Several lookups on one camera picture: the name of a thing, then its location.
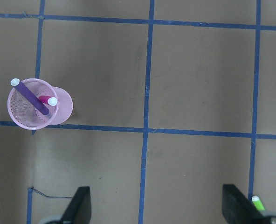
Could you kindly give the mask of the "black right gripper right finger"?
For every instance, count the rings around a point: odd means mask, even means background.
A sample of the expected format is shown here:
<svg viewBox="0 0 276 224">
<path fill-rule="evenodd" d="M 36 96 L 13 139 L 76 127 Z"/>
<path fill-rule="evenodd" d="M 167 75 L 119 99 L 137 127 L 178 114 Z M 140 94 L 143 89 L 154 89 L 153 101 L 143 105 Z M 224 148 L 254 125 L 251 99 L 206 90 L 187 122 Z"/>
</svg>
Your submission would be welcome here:
<svg viewBox="0 0 276 224">
<path fill-rule="evenodd" d="M 222 186 L 222 214 L 227 224 L 271 224 L 233 184 Z"/>
</svg>

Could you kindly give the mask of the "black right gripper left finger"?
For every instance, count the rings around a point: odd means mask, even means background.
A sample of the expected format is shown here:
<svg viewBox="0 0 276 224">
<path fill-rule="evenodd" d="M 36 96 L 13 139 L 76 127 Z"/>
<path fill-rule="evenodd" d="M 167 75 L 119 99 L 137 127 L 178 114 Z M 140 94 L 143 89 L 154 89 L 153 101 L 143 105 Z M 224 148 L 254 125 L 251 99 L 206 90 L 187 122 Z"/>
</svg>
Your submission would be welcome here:
<svg viewBox="0 0 276 224">
<path fill-rule="evenodd" d="M 79 187 L 63 213 L 60 224 L 89 224 L 92 206 L 90 187 Z"/>
</svg>

